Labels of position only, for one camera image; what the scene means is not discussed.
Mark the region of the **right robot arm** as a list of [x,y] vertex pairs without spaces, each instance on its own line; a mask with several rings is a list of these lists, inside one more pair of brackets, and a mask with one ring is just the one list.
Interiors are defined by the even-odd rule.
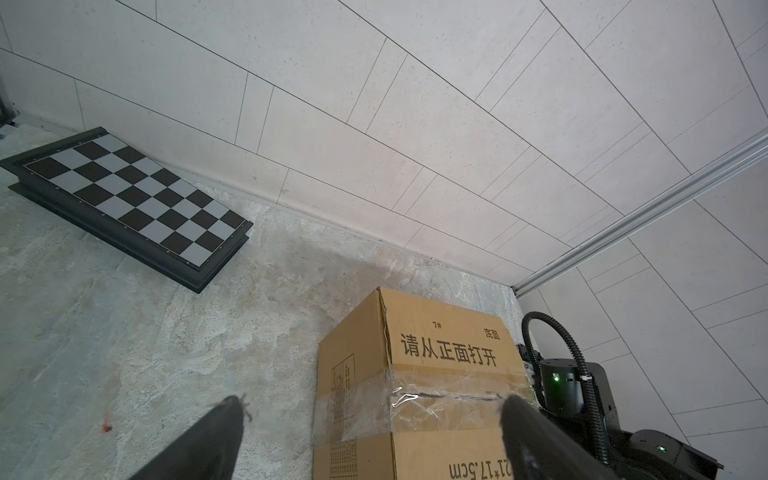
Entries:
[[[595,384],[598,412],[606,429],[611,466],[621,479],[715,479],[724,466],[715,458],[657,430],[622,428],[607,374],[587,364]],[[593,454],[594,440],[577,363],[545,359],[533,375],[533,388],[544,404],[540,413]]]

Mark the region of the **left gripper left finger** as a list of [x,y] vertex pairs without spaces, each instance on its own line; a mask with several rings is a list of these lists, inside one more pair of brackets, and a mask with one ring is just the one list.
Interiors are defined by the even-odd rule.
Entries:
[[231,479],[248,416],[244,398],[215,404],[131,479]]

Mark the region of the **brown cardboard express box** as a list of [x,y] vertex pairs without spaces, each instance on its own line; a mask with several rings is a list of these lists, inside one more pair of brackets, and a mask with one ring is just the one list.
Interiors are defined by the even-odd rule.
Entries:
[[320,342],[316,479],[509,479],[500,412],[534,394],[496,316],[377,288]]

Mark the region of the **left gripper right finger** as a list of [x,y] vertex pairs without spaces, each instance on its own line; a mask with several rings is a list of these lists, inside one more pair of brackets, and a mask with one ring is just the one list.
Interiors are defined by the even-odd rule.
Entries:
[[518,395],[504,401],[500,426],[514,479],[618,478]]

